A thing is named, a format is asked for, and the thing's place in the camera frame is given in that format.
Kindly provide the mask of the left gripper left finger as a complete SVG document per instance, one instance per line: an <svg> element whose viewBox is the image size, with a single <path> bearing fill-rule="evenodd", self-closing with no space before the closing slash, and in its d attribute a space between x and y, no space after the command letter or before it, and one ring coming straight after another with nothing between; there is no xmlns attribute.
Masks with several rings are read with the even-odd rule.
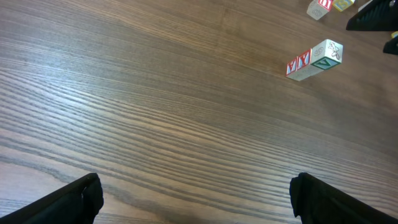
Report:
<svg viewBox="0 0 398 224"><path fill-rule="evenodd" d="M103 205L100 178L90 173L2 217L1 224L92 224Z"/></svg>

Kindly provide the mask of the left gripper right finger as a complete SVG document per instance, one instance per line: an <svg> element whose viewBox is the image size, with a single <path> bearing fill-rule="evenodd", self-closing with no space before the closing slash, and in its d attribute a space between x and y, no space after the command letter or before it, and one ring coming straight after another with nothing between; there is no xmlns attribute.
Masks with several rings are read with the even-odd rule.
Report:
<svg viewBox="0 0 398 224"><path fill-rule="evenodd" d="M290 181L290 201L303 224L397 224L397 219L302 172Z"/></svg>

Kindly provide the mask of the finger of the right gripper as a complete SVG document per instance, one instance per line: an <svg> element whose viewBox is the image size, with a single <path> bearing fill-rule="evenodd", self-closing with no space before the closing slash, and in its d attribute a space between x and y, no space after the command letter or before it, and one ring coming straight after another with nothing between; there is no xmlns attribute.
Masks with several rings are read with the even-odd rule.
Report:
<svg viewBox="0 0 398 224"><path fill-rule="evenodd" d="M398 36L385 43L383 52L385 54L398 55Z"/></svg>
<svg viewBox="0 0 398 224"><path fill-rule="evenodd" d="M347 23L346 30L397 31L397 0L373 0Z"/></svg>

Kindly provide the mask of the wooden block with drawing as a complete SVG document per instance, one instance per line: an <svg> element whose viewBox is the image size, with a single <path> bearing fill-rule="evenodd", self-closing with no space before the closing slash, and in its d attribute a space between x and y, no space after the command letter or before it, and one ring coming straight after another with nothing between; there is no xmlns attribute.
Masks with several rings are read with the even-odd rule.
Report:
<svg viewBox="0 0 398 224"><path fill-rule="evenodd" d="M322 70L331 69L343 61L343 45L325 39L312 48L311 65Z"/></svg>

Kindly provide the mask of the wooden block teal side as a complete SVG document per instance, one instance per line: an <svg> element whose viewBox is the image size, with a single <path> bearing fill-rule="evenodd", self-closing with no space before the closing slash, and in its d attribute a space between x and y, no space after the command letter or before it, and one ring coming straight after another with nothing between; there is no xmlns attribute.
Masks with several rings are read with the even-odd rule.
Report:
<svg viewBox="0 0 398 224"><path fill-rule="evenodd" d="M295 79L297 81L304 80L322 72L322 69L312 65L312 49L308 49L298 56L297 70Z"/></svg>

